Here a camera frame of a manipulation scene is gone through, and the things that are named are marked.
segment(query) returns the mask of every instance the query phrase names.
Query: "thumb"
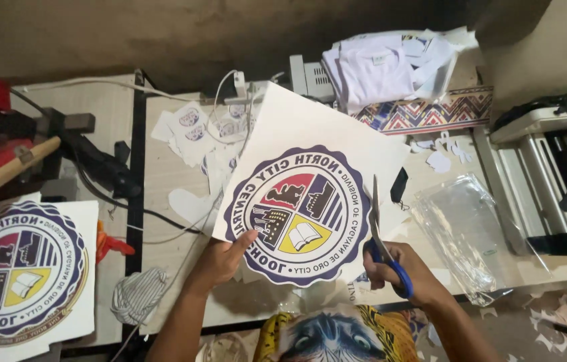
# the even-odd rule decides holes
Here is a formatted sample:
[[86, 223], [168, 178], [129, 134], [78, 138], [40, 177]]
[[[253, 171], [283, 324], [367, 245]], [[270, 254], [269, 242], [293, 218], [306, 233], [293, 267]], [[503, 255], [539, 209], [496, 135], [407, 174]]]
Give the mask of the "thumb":
[[241, 234], [241, 236], [239, 236], [239, 238], [236, 239], [234, 243], [232, 243], [230, 250], [227, 251], [230, 258], [239, 260], [241, 258], [241, 255], [243, 255], [248, 246], [250, 246], [250, 244], [255, 241], [258, 235], [259, 233], [256, 230], [248, 230]]
[[374, 265], [375, 265], [375, 272], [377, 273], [377, 275], [381, 276], [384, 280], [395, 286], [402, 284], [400, 282], [400, 277], [391, 267], [383, 263], [374, 263]]

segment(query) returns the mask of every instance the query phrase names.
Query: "blue scissors handle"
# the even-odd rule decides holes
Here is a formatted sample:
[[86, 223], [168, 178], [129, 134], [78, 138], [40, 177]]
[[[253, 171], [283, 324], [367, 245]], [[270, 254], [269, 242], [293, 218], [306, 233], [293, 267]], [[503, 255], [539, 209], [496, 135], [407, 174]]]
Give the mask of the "blue scissors handle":
[[[364, 244], [364, 250], [368, 249], [370, 251], [370, 255], [373, 258], [373, 262], [375, 263], [384, 263], [382, 260], [382, 255], [379, 252], [379, 248], [375, 243], [375, 240], [371, 239], [368, 240]], [[398, 263], [397, 261], [389, 261], [386, 263], [400, 278], [400, 282], [402, 283], [403, 288], [398, 288], [393, 285], [393, 290], [397, 293], [400, 298], [409, 299], [413, 297], [413, 282], [411, 278], [408, 276], [406, 270]]]

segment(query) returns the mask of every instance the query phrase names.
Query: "striped cloth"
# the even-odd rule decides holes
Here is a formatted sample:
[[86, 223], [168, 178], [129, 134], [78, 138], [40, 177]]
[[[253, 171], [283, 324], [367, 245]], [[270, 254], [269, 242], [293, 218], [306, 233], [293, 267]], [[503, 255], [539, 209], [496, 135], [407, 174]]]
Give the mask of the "striped cloth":
[[150, 320], [166, 287], [167, 273], [151, 268], [122, 278], [113, 290], [111, 311], [121, 323], [137, 325]]

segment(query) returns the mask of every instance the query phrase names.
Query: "zigzag pattern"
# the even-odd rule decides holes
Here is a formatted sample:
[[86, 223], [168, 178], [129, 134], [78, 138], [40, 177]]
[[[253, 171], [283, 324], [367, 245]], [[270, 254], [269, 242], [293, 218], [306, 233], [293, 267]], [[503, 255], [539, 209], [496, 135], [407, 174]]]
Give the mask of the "zigzag pattern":
[[425, 133], [478, 126], [489, 122], [493, 87], [451, 90], [445, 101], [425, 100], [371, 104], [355, 117], [385, 135]]

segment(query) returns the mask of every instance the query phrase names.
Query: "wooden handle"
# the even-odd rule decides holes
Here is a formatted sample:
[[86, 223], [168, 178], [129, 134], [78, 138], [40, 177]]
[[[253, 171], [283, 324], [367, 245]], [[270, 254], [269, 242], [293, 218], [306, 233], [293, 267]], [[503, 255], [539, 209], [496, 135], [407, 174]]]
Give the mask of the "wooden handle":
[[55, 136], [31, 148], [30, 154], [22, 158], [15, 157], [4, 166], [0, 167], [0, 187], [22, 173], [25, 169], [37, 164], [51, 152], [60, 147], [60, 138]]

